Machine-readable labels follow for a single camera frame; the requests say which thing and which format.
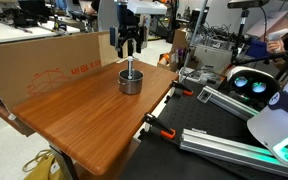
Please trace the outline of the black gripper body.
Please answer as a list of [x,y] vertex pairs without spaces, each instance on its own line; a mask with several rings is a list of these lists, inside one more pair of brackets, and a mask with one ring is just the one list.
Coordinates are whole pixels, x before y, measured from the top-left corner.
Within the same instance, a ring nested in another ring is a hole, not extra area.
[[127,3],[116,5],[118,26],[110,27],[110,44],[117,45],[118,40],[140,37],[144,41],[144,27],[139,25],[140,16],[128,8]]

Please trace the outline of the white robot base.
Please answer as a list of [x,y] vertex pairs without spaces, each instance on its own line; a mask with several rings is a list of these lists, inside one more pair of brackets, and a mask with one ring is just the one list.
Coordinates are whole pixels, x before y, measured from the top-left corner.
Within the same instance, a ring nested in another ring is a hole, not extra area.
[[280,162],[288,165],[288,83],[247,121],[247,127]]

